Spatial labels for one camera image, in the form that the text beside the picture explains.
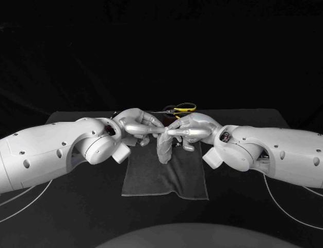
gray cloth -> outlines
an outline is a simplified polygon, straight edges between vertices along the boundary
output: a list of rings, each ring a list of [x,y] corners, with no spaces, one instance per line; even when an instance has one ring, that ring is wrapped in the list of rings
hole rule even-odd
[[[141,147],[130,147],[128,167],[123,184],[123,196],[166,195],[172,192],[183,199],[208,200],[202,165],[200,142],[195,151],[173,147],[172,159],[162,164],[156,153],[156,138]]]

black table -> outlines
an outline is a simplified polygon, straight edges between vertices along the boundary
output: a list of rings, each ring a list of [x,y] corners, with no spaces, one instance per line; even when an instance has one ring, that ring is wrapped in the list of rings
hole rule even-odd
[[[277,110],[205,110],[222,125],[288,128]],[[113,112],[55,112],[46,123]],[[203,154],[211,145],[202,143]],[[32,206],[0,223],[0,247],[95,247],[117,236],[169,223],[213,223],[260,231],[301,247],[323,247],[323,230],[296,222],[270,197],[260,172],[239,172],[203,163],[211,200],[185,200],[175,193],[123,197],[127,160],[82,163],[56,178]],[[0,220],[35,199],[48,183],[0,207]],[[323,198],[303,187],[268,179],[273,195],[287,212],[323,227]],[[25,190],[0,195],[0,203]]]

